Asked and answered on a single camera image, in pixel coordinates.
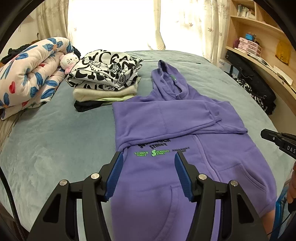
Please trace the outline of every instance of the black cable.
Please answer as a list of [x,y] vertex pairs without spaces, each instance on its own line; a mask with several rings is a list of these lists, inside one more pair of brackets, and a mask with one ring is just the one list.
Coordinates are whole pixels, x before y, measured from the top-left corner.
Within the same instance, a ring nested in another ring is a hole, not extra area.
[[283,221],[277,228],[275,228],[274,230],[272,230],[269,234],[273,233],[274,231],[276,231],[278,228],[280,228],[286,221],[287,219],[290,217],[291,214],[288,215],[288,217],[285,219],[285,221]]
[[20,219],[19,219],[19,216],[17,214],[17,209],[16,209],[16,206],[15,206],[15,202],[13,200],[13,196],[12,196],[9,184],[7,182],[7,179],[6,179],[5,175],[4,175],[1,167],[0,167],[0,179],[1,179],[1,181],[3,183],[3,186],[4,186],[5,190],[6,190],[8,200],[9,200],[9,203],[10,203],[10,207],[11,207],[11,210],[12,210],[13,218],[15,219],[15,223],[17,225],[17,230],[19,232],[19,235],[22,238],[22,241],[26,241],[25,234],[24,234],[24,231],[23,231],[22,226],[20,224]]

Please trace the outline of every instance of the metal screw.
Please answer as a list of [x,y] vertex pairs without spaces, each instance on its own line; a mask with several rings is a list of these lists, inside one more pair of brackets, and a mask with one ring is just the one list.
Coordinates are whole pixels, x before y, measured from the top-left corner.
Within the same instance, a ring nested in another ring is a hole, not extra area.
[[205,175],[205,174],[199,174],[199,175],[198,175],[198,178],[199,178],[200,180],[206,180],[206,179],[207,179],[207,175]]
[[236,180],[232,180],[232,181],[230,182],[230,184],[233,185],[234,187],[236,187],[236,186],[239,185],[239,183],[238,183]]
[[100,176],[99,173],[93,173],[93,174],[91,175],[91,178],[92,178],[92,179],[98,179],[99,176]]
[[67,180],[61,180],[60,182],[59,182],[59,184],[61,185],[61,186],[65,186],[66,184],[68,183],[68,181]]

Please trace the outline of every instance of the stuffed animal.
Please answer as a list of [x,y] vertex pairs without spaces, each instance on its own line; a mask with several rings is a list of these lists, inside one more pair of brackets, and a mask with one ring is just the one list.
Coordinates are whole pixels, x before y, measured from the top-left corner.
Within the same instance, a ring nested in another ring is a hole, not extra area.
[[70,73],[73,66],[79,61],[78,56],[74,53],[68,53],[60,57],[60,65],[65,70],[65,74]]

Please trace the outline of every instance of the row of books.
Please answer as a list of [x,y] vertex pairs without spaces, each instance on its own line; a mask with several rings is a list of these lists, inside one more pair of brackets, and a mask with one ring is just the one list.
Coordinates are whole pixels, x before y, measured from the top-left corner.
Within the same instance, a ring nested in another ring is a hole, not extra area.
[[241,4],[237,6],[237,16],[255,20],[255,12]]

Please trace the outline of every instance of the blue gripper pad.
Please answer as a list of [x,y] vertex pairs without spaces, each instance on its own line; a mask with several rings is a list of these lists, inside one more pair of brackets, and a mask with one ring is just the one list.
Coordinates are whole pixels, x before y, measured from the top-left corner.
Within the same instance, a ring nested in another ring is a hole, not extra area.
[[175,155],[175,168],[185,197],[187,197],[189,201],[193,202],[194,195],[192,192],[192,182],[178,153]]
[[104,199],[106,201],[108,201],[109,198],[111,198],[114,194],[122,167],[123,167],[123,154],[120,153],[117,160],[115,161],[113,169],[112,169],[112,171],[107,179],[107,182],[106,182],[106,192],[104,195]]

